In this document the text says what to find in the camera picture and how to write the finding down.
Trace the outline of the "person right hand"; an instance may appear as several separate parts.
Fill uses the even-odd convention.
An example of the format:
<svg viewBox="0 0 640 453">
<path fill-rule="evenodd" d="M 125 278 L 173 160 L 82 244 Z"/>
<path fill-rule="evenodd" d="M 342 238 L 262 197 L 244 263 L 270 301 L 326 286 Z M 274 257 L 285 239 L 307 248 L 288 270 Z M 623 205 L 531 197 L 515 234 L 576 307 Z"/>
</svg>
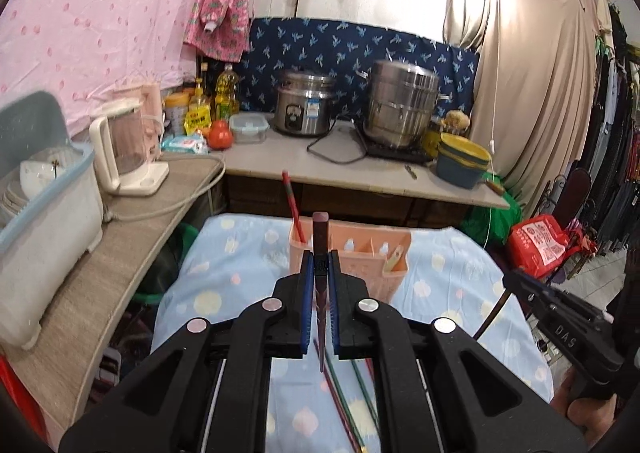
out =
<svg viewBox="0 0 640 453">
<path fill-rule="evenodd" d="M 575 426 L 582 429 L 588 447 L 593 447 L 608 432 L 615 421 L 617 395 L 606 401 L 596 399 L 575 399 L 570 401 L 576 369 L 570 367 L 563 381 L 555 390 L 550 405 Z"/>
</svg>

